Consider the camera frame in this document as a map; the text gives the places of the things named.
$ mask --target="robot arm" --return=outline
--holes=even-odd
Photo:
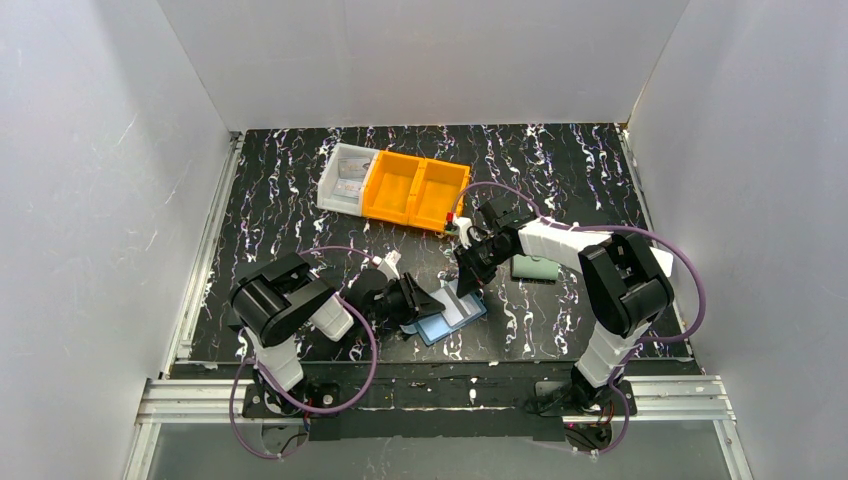
[[[457,295],[493,280],[497,266],[513,255],[543,257],[580,270],[597,323],[572,370],[569,394],[580,405],[596,403],[624,356],[674,299],[667,278],[673,257],[650,247],[637,234],[555,229],[533,215],[512,211],[502,198],[484,204],[480,211],[491,232],[466,227],[467,244],[455,251]]]
[[[336,290],[290,253],[242,278],[230,293],[234,329],[244,328],[256,359],[286,391],[303,379],[294,334],[307,321],[334,342],[353,326]]]

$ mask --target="glass panel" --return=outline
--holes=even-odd
[[[260,425],[241,425],[261,447]],[[294,433],[266,432],[269,448]],[[632,422],[611,454],[594,460],[529,438],[369,438],[304,445],[285,462],[245,452],[227,424],[162,426],[150,479],[730,479],[713,423]]]

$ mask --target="white enclosure panel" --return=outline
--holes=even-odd
[[[0,478],[121,476],[228,137],[155,0],[0,3]]]
[[[159,0],[231,130],[624,122],[688,0]]]
[[[848,468],[845,25],[845,2],[693,0],[631,122],[656,229],[706,280],[695,353],[755,478]]]

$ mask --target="green object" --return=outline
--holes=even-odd
[[[509,268],[513,280],[553,283],[559,278],[559,264],[547,258],[515,255],[510,261]]]

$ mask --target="metal bracket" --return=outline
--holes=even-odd
[[[625,377],[633,387],[639,413],[631,421],[736,420],[718,375]],[[612,421],[623,421],[616,415]],[[594,422],[584,415],[565,416],[565,423]]]
[[[732,480],[753,480],[754,477],[748,467],[745,452],[742,451],[742,442],[739,441],[739,435],[736,433],[736,422],[716,420],[713,425],[716,427],[721,452],[724,454],[724,463],[727,464],[730,478]]]
[[[549,395],[564,385],[570,385],[570,382],[536,382],[535,390],[537,397],[544,397],[545,395]],[[618,389],[621,390],[625,395],[625,400],[627,405],[630,407],[630,414],[635,415],[639,411],[639,407],[636,405],[636,399],[633,398],[633,388],[630,385],[630,382],[627,380],[622,380],[618,384]],[[614,412],[616,415],[624,415],[624,404],[622,403],[621,397],[617,394],[610,392],[610,401],[612,401],[615,406]],[[598,414],[601,413],[601,407],[598,407]],[[542,412],[539,415],[543,417],[561,417],[563,415],[568,416],[586,416],[585,413],[580,413],[574,407],[563,405],[560,402],[555,408],[551,408],[549,411]]]
[[[233,410],[236,423],[269,423],[297,425],[300,419],[266,419],[264,422],[244,418],[247,386],[244,380],[236,389]],[[141,398],[136,422],[146,423],[229,423],[230,392],[232,380],[153,380],[148,383]]]
[[[124,471],[124,480],[146,479],[148,477],[161,426],[159,423],[136,425],[130,461]]]

